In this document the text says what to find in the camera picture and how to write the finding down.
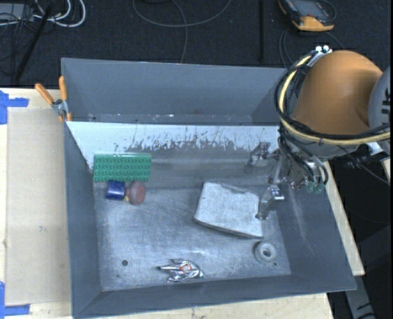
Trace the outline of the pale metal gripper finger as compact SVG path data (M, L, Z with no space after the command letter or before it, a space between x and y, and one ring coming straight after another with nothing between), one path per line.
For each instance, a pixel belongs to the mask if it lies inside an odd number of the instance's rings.
M283 194L282 187L278 184L269 185L260 197L256 218L259 220L266 219L272 205L275 202L284 200L285 196Z
M271 143L260 142L250 153L248 165L253 168L271 168L274 163Z

